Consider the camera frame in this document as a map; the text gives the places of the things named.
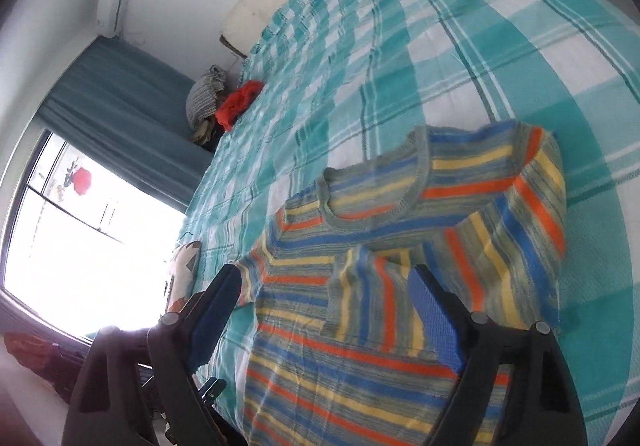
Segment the mattress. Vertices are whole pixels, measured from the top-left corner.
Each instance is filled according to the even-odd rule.
[[[591,445],[640,394],[640,29],[604,0],[289,0],[244,62],[265,87],[220,141],[186,213],[196,290],[245,255],[327,166],[398,146],[416,125],[517,118],[553,131],[566,178],[558,340]],[[240,428],[253,307],[199,375],[226,379]]]

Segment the pillow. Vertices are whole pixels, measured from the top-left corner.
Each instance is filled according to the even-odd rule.
[[[181,245],[174,251],[169,261],[169,278],[164,290],[165,312],[180,312],[191,296],[200,261],[201,245],[200,241],[193,241]]]

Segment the teal plaid bedsheet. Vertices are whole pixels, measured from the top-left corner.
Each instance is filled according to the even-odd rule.
[[[640,30],[604,0],[289,0],[243,79],[264,90],[225,134],[186,214],[196,290],[242,257],[268,217],[326,166],[399,145],[416,125],[515,117],[554,131],[568,251],[559,341],[591,445],[640,394]],[[239,422],[251,306],[201,376],[225,378]]]

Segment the curtain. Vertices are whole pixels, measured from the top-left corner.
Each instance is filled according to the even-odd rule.
[[[117,38],[98,37],[36,116],[140,190],[185,211],[212,154],[189,141],[193,81]]]

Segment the patterned cushion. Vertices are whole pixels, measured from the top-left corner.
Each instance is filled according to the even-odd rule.
[[[204,73],[191,87],[187,96],[187,121],[192,131],[196,131],[200,123],[212,116],[218,106],[218,93],[225,89],[226,71],[218,65]]]
[[[191,296],[195,273],[200,261],[200,241],[183,244],[174,251],[169,261],[169,278],[165,296],[165,312],[179,312]]]

